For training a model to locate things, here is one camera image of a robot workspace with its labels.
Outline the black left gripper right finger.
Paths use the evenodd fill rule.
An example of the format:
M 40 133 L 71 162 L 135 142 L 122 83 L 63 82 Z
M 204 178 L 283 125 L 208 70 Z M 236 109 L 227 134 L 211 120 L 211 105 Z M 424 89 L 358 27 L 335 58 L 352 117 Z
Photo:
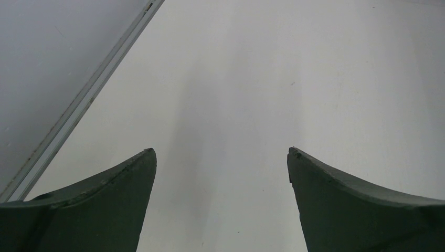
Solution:
M 394 191 L 289 148 L 308 251 L 444 251 L 444 201 Z

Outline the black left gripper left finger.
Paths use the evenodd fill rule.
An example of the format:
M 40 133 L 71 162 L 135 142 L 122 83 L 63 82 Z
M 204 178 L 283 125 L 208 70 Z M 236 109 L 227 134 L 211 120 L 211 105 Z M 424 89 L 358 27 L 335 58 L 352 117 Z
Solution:
M 72 185 L 1 204 L 1 251 L 136 251 L 156 161 L 146 149 Z

